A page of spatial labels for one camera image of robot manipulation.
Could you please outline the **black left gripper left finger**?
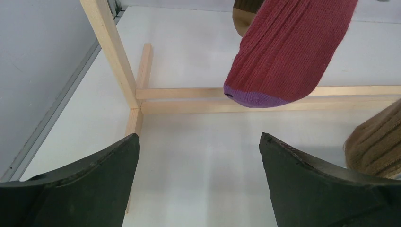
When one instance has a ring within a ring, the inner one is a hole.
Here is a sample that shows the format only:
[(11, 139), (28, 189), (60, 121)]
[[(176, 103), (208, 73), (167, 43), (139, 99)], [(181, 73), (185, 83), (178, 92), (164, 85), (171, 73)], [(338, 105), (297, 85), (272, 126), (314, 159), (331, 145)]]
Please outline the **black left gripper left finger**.
[(131, 134), (66, 166), (2, 183), (1, 226), (120, 227), (139, 154)]

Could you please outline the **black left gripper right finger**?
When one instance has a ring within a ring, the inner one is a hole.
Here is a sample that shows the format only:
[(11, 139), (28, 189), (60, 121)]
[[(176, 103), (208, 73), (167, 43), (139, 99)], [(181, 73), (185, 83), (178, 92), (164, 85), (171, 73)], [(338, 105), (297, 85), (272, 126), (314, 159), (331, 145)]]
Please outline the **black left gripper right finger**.
[(259, 143), (279, 227), (398, 227), (401, 183), (349, 170), (268, 133)]

